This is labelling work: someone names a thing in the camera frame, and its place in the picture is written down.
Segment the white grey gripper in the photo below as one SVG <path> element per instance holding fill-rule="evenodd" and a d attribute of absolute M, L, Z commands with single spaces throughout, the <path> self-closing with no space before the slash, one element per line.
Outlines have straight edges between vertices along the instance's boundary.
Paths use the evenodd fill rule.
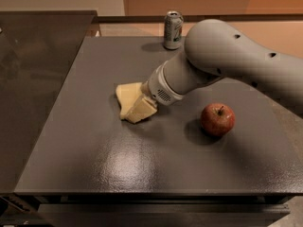
<path fill-rule="evenodd" d="M 157 102 L 169 106 L 184 97 L 174 92 L 165 79 L 164 69 L 165 63 L 157 67 L 148 83 L 143 83 L 127 111 L 125 119 L 133 124 L 151 117 L 157 112 Z"/>

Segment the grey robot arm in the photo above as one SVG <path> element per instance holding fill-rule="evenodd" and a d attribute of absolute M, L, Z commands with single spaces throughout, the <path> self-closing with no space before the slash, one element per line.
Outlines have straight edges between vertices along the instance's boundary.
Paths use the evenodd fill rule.
<path fill-rule="evenodd" d="M 303 59 L 257 44 L 223 21 L 203 20 L 189 30 L 182 50 L 140 86 L 125 118 L 139 122 L 155 114 L 158 104 L 169 106 L 224 78 L 246 83 L 303 115 Z"/>

